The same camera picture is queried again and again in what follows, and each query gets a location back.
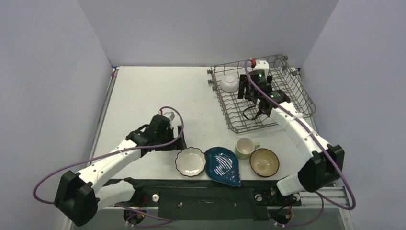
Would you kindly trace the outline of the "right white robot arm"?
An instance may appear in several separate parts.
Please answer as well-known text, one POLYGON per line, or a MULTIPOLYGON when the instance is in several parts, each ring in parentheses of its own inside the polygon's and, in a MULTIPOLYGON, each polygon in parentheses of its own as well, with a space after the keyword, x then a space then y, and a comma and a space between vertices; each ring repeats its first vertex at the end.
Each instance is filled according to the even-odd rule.
POLYGON ((288 95, 273 90, 266 81, 263 70, 239 76, 238 98, 252 101, 258 106, 257 116, 266 115, 275 121, 299 149, 299 157, 305 161, 296 173, 280 179, 270 191, 271 201, 277 205, 289 199, 289 195, 314 192, 341 177, 345 152, 340 145, 332 146, 321 138, 303 119, 288 95))

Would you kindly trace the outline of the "white scalloped black-rimmed dish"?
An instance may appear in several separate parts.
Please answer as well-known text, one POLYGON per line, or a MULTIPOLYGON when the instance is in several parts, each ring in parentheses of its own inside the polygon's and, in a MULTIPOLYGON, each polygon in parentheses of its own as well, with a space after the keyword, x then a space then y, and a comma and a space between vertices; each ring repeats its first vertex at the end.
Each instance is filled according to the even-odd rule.
POLYGON ((189 147, 177 154, 175 165, 182 176, 195 177, 205 170, 205 155, 199 148, 189 147))

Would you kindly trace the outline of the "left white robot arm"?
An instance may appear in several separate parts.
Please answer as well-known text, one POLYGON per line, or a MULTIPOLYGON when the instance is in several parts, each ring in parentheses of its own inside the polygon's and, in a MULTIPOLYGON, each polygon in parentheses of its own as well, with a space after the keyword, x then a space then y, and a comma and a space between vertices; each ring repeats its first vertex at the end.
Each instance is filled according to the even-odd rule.
POLYGON ((129 180, 108 185, 120 170, 151 151, 182 150, 186 147, 182 125, 174 136, 174 112, 160 112, 149 124, 130 132, 106 158, 99 157, 88 167, 74 173, 65 172, 59 182, 54 205, 78 227, 88 223, 106 207, 127 202, 137 206, 143 193, 129 180))

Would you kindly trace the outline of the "plain white bowl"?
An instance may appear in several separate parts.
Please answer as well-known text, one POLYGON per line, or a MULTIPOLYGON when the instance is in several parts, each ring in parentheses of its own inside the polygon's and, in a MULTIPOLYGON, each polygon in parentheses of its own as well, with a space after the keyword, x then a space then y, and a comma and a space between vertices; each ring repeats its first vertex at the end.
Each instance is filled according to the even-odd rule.
POLYGON ((238 77, 234 75, 224 76, 220 80, 220 88, 225 92, 235 92, 239 88, 238 77))

